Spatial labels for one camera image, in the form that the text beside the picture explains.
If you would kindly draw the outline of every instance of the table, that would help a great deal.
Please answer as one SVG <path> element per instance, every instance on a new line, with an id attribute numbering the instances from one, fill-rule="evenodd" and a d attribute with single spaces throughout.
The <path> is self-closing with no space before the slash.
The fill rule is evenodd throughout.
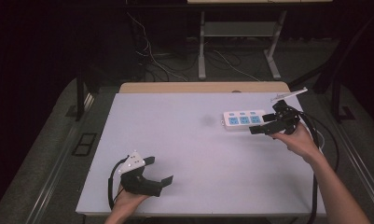
<path id="1" fill-rule="evenodd" d="M 109 214 L 106 180 L 115 163 L 135 149 L 144 158 L 156 157 L 145 168 L 146 178 L 160 181 L 174 175 L 160 197 L 147 199 L 135 216 L 310 213 L 312 169 L 303 159 L 265 135 L 228 132 L 220 125 L 221 112 L 236 108 L 272 112 L 269 98 L 275 92 L 289 92 L 283 82 L 126 83 L 119 92 L 81 193 L 78 213 Z M 297 98 L 287 102 L 300 109 Z M 119 176 L 114 182 L 119 183 Z M 319 194 L 317 214 L 325 213 Z"/>
<path id="2" fill-rule="evenodd" d="M 204 21 L 204 11 L 208 10 L 250 10 L 252 8 L 272 8 L 272 7 L 278 7 L 282 9 L 282 14 L 279 17 L 278 21 L 269 21 L 269 22 L 255 22 L 255 23 L 249 23 L 247 26 L 250 28 L 254 27 L 262 27 L 264 26 L 264 34 L 260 36 L 273 36 L 271 45 L 268 49 L 264 50 L 264 55 L 267 60 L 268 66 L 270 67 L 270 71 L 273 75 L 274 79 L 280 79 L 280 73 L 277 69 L 277 66 L 275 64 L 275 61 L 272 57 L 274 49 L 276 47 L 278 37 L 280 36 L 280 32 L 282 29 L 282 24 L 284 22 L 284 17 L 286 15 L 286 11 L 290 8 L 297 8 L 298 10 L 303 10 L 303 6 L 309 6 L 310 4 L 315 5 L 321 5 L 326 4 L 327 2 L 332 2 L 332 0 L 279 0 L 279 1 L 270 1 L 270 0 L 187 0 L 186 2 L 178 2 L 173 4 L 137 4 L 137 5 L 129 5 L 128 2 L 119 2 L 114 0 L 109 1 L 103 1 L 103 2 L 97 2 L 97 1 L 67 1 L 63 2 L 62 5 L 66 8 L 79 8 L 79 9 L 120 9 L 123 11 L 151 11 L 151 10 L 157 10 L 159 13 L 161 11 L 202 11 L 201 13 L 201 35 L 200 35 L 200 53 L 199 53 L 199 79 L 205 80 L 205 63 L 204 63 L 204 55 L 203 55 L 203 47 L 204 47 L 204 32 L 205 27 L 207 27 Z M 248 32 L 248 35 L 242 34 L 242 36 L 250 36 L 253 34 L 256 36 L 256 32 Z M 80 119 L 80 117 L 83 114 L 83 85 L 81 77 L 78 77 L 77 82 L 77 120 Z"/>
<path id="3" fill-rule="evenodd" d="M 332 2 L 332 0 L 187 0 L 189 4 L 236 4 L 236 3 L 317 3 Z M 205 62 L 204 62 L 204 38 L 206 36 L 264 36 L 271 37 L 271 44 L 268 49 L 264 50 L 264 55 L 271 75 L 275 80 L 281 78 L 280 72 L 273 59 L 273 53 L 286 16 L 286 10 L 280 13 L 277 21 L 206 21 L 204 11 L 201 12 L 201 32 L 200 32 L 200 49 L 199 49 L 199 79 L 206 79 Z"/>

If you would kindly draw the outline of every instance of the power strip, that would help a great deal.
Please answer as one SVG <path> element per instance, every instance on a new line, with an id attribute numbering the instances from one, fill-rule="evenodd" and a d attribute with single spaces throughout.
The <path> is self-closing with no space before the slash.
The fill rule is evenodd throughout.
<path id="1" fill-rule="evenodd" d="M 222 125 L 229 131 L 248 131 L 248 127 L 264 124 L 265 110 L 243 110 L 224 113 Z"/>

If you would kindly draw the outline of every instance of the human arm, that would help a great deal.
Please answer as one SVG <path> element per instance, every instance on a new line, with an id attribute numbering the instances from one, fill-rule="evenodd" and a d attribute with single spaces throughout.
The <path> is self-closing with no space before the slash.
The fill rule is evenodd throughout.
<path id="1" fill-rule="evenodd" d="M 129 193 L 119 186 L 120 194 L 114 203 L 113 210 L 108 216 L 105 224 L 122 224 L 137 209 L 138 205 L 149 196 Z"/>
<path id="2" fill-rule="evenodd" d="M 301 156 L 312 167 L 329 223 L 369 223 L 367 216 L 318 150 L 303 124 L 299 123 L 292 134 L 275 133 L 271 137 L 283 141 L 289 150 Z"/>

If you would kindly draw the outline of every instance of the wrist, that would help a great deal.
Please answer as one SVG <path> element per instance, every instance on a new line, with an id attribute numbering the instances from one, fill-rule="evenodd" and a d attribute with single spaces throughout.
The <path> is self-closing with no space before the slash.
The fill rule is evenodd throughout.
<path id="1" fill-rule="evenodd" d="M 317 166 L 321 166 L 327 163 L 326 157 L 319 151 L 311 153 L 305 161 L 314 169 Z"/>
<path id="2" fill-rule="evenodd" d="M 128 219 L 127 217 L 119 217 L 116 223 L 117 224 L 122 224 L 122 223 L 126 222 L 127 219 Z"/>

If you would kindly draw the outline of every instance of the floor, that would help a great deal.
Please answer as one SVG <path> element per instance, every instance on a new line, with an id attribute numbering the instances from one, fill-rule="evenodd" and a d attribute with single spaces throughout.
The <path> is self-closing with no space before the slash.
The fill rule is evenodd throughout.
<path id="1" fill-rule="evenodd" d="M 247 42 L 230 42 L 224 45 L 221 41 L 209 39 L 205 53 L 206 81 L 273 81 L 262 53 L 269 43 L 267 39 L 249 39 Z M 274 53 L 281 81 L 292 81 L 319 66 L 330 57 L 337 44 L 337 40 L 329 39 L 281 41 Z M 196 46 L 196 40 L 190 40 L 190 45 Z M 196 48 L 191 48 L 186 59 L 174 58 L 161 49 L 154 49 L 153 55 L 162 67 L 172 72 L 166 75 L 153 62 L 147 66 L 147 72 L 141 76 L 140 81 L 199 81 Z M 296 89 L 310 88 L 314 81 L 315 77 Z M 72 81 L 64 89 L 0 203 L 0 223 L 104 223 L 105 217 L 84 217 L 75 212 L 99 137 L 95 138 L 88 156 L 73 156 L 72 152 L 83 133 L 97 133 L 100 136 L 118 88 L 117 83 L 107 80 L 103 81 L 98 92 L 87 94 L 86 112 L 80 121 L 76 121 L 75 117 L 76 82 Z M 355 101 L 352 93 L 342 88 L 341 106 L 348 106 L 355 119 L 338 124 L 328 113 L 330 93 L 327 91 L 325 94 L 315 94 L 308 91 L 298 99 L 305 112 L 321 120 L 335 135 L 340 147 L 339 177 L 374 223 L 374 122 Z M 335 142 L 325 130 L 322 133 L 326 140 L 324 153 L 329 162 L 334 164 Z M 358 157 L 368 172 L 361 172 L 352 163 Z M 305 223 L 307 218 L 247 217 L 231 219 L 228 223 Z M 142 221 L 134 219 L 131 223 Z M 199 223 L 197 219 L 188 221 Z M 181 223 L 180 220 L 173 220 L 174 222 Z M 314 223 L 324 224 L 327 220 L 325 217 L 318 217 Z"/>

